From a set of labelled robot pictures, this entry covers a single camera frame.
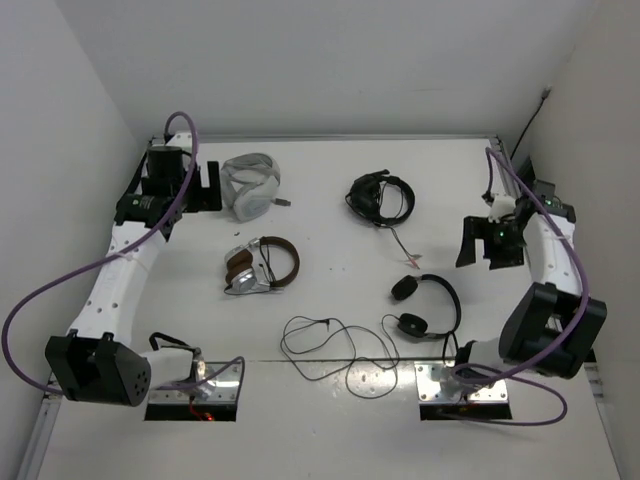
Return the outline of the black headphones with thin cable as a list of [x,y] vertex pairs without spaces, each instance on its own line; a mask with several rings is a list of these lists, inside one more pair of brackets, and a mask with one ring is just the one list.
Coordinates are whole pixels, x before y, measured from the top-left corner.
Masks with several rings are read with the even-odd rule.
[[[346,322],[337,317],[297,315],[283,327],[279,349],[284,359],[306,381],[319,383],[339,374],[345,390],[359,400],[390,396],[401,383],[406,358],[398,342],[439,348],[443,363],[459,350],[458,330],[462,302],[454,285],[433,274],[406,275],[391,288],[392,305],[409,304],[406,311],[385,313],[376,327]],[[347,354],[338,364],[313,374],[303,360],[343,338]]]

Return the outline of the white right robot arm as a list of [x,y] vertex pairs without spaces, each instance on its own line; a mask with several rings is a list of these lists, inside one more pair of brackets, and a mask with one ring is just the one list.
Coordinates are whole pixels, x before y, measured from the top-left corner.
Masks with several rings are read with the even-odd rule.
[[482,384],[523,366],[548,377],[571,379],[589,356],[607,316],[605,302],[584,294],[572,260],[576,214],[555,186],[536,181],[530,195],[489,194],[486,217],[463,222],[458,267],[476,261],[478,241],[492,270],[526,265],[531,285],[490,341],[472,340],[456,355],[456,377]]

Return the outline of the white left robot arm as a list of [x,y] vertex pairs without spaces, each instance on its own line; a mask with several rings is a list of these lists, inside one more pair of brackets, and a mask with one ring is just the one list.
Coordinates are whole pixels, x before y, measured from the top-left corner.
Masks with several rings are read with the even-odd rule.
[[131,348],[144,285],[176,223],[222,208],[218,162],[189,167],[190,155],[175,146],[147,149],[116,204],[110,250],[85,306],[65,335],[48,340],[45,357],[71,401],[137,406],[153,389],[190,391],[203,381],[196,347]]

